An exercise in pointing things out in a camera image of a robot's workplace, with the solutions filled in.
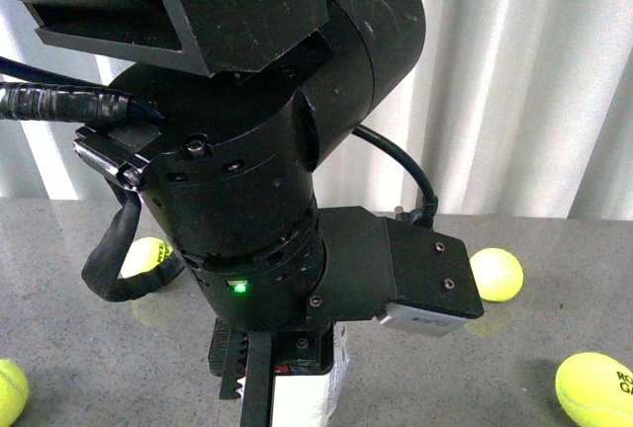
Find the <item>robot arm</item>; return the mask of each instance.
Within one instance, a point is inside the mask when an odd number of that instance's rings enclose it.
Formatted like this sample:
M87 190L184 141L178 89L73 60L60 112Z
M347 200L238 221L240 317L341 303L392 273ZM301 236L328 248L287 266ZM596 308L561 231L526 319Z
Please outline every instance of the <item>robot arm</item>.
M331 368L337 321L441 336L483 314L464 244L417 224L434 195L408 220L321 210L314 195L312 173L350 133L385 143L360 124L419 58L420 0L23 1L43 42L135 61L110 90L153 113L77 131L122 203L84 280L133 299L186 265L221 320L222 398L247 367L242 425L270 424L276 367ZM175 253L124 283L138 197Z

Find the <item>black cable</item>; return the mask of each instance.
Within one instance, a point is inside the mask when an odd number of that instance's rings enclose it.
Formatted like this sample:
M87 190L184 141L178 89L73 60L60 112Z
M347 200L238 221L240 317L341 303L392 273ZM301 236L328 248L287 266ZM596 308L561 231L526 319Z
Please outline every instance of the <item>black cable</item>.
M84 81L82 79L70 78L61 74L44 71L43 69L33 68L28 64L19 63L11 59L0 56L0 74L13 76L14 78L29 81L30 83L42 84L64 84L69 86L91 86L99 87L99 84Z
M89 81L83 81L81 79L70 78L68 76L52 73L50 71L44 71L43 69L33 68L32 66L29 66L28 64L19 63L17 61L13 61L11 59L8 59L2 56L0 56L0 74L13 76L14 78L18 78L23 81L28 81L31 83L57 85L57 86L77 86L79 88L84 88L84 89L75 90L75 93L74 93L75 98L79 95L83 95L85 97L86 93L90 93L90 92L92 93L101 92L102 94L112 93L113 96L124 95L124 93L108 90L107 88L104 88L103 86L99 84L91 83ZM126 96L127 96L126 100L129 100L129 102L126 101L127 114L125 115L125 117L148 119L151 121L164 120L163 116L157 111L155 111L149 104L144 103L143 101L140 101L138 99L132 98L129 95L126 95ZM85 111L77 112L78 111L77 104L78 103L76 102L74 103L75 112L74 113L70 112L70 114L68 114L67 116L62 116L59 113L51 113L51 112L42 113L42 111L38 111L36 113L33 112L32 113L33 115L30 118L26 118L26 119L35 119L35 120L44 119L47 121L65 121L65 122L85 123L86 122ZM106 116L107 113L111 114L111 116L108 118L110 122L115 121L116 119L120 119L120 118L113 119L114 116L112 116L111 111L112 110L103 111L101 113L101 116L104 117ZM0 116L0 119L16 119L16 117L15 116L10 117L8 112L6 112L4 113L4 116Z
M416 225L432 228L433 218L437 213L438 200L431 182L420 166L395 143L370 128L360 125L352 133L380 148L408 171L422 191L423 208L419 214L419 223L416 223Z

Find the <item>yellow tennis ball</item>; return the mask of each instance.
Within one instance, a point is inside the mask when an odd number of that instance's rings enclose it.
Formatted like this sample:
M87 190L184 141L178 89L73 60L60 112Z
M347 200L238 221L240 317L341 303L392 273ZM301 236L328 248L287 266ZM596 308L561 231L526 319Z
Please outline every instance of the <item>yellow tennis ball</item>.
M172 252L172 247L157 237L139 239L130 246L130 251L128 251L121 268L121 277L126 279L143 272L149 272Z
M471 267L479 295L484 300L510 300L523 287L521 264L503 249L482 249L471 257Z
M633 427L633 374L608 356L580 353L565 360L556 395L581 427Z
M24 410L29 383L18 365L0 360L0 427L9 427Z

